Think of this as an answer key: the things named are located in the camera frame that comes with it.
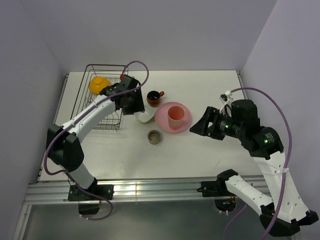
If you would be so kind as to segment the white square bowl green outside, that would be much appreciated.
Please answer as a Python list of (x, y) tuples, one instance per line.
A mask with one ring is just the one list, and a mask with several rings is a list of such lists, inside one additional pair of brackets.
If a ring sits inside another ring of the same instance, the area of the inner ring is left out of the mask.
[(153, 117), (155, 116), (155, 112), (153, 110), (150, 110), (150, 111), (145, 110), (144, 112), (140, 111), (140, 112), (134, 113), (134, 116), (139, 122), (145, 124), (153, 119)]

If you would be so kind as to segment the yellow ribbed bowl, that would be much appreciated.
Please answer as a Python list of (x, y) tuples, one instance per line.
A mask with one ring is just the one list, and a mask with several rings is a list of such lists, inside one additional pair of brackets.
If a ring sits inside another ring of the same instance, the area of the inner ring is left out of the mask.
[(110, 85), (111, 84), (107, 78), (102, 76), (96, 76), (90, 81), (88, 88), (91, 93), (99, 95), (104, 88)]

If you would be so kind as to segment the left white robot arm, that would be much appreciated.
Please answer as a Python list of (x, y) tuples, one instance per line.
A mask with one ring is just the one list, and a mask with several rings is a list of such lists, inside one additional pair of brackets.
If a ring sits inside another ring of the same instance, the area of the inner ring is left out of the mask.
[(62, 125), (52, 124), (47, 130), (46, 150), (43, 168), (48, 175), (47, 161), (61, 167), (79, 189), (86, 200), (98, 197), (98, 181), (84, 164), (85, 154), (81, 143), (88, 133), (105, 117), (121, 110), (124, 115), (132, 115), (145, 110), (142, 83), (122, 74), (120, 81), (103, 88), (95, 100), (81, 113)]

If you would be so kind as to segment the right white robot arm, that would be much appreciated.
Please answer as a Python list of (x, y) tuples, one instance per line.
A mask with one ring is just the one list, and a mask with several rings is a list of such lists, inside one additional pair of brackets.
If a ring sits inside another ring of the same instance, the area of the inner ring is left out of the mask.
[(278, 133), (271, 127), (261, 126), (258, 108), (252, 100), (232, 102), (230, 114), (209, 106), (189, 131), (220, 141), (226, 136), (238, 139), (258, 165), (270, 192), (270, 196), (263, 194), (235, 170), (228, 169), (218, 174), (215, 181), (201, 182), (197, 191), (203, 197), (239, 197), (258, 214), (265, 229), (276, 216), (269, 231), (273, 237), (293, 236), (301, 226), (318, 221), (317, 213), (304, 204), (285, 168), (286, 155)]

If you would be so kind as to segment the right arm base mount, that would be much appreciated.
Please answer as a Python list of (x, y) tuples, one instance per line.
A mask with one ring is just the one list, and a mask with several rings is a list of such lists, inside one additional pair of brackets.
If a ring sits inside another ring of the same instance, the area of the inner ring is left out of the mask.
[(200, 187), (196, 190), (201, 193), (204, 198), (206, 197), (223, 197), (224, 194), (221, 191), (217, 181), (202, 181)]

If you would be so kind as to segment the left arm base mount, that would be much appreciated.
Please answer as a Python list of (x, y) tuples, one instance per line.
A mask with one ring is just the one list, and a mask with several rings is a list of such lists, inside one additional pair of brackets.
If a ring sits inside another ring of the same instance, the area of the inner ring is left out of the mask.
[[(112, 184), (98, 184), (93, 193), (89, 192), (88, 189), (83, 190), (77, 185), (71, 185), (69, 187), (67, 201), (78, 202), (78, 213), (81, 217), (88, 218), (91, 221), (98, 221), (109, 217), (113, 213), (114, 206), (111, 203), (113, 195), (114, 185)], [(93, 215), (99, 212), (102, 202), (108, 203), (110, 210), (106, 216), (94, 218)]]

